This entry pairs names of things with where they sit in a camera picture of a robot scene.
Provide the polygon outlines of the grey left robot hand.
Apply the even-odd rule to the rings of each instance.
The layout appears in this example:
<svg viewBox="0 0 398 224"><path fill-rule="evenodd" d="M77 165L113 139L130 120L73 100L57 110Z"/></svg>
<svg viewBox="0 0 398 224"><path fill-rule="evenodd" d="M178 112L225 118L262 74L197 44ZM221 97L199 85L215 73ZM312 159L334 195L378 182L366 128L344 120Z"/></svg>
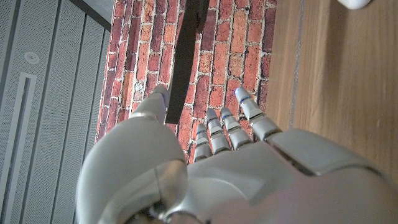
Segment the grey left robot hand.
<svg viewBox="0 0 398 224"><path fill-rule="evenodd" d="M76 188L79 223L396 223L397 187L319 135L281 131L235 91L257 140L229 109L208 110L193 164L164 123L163 86L99 140Z"/></svg>

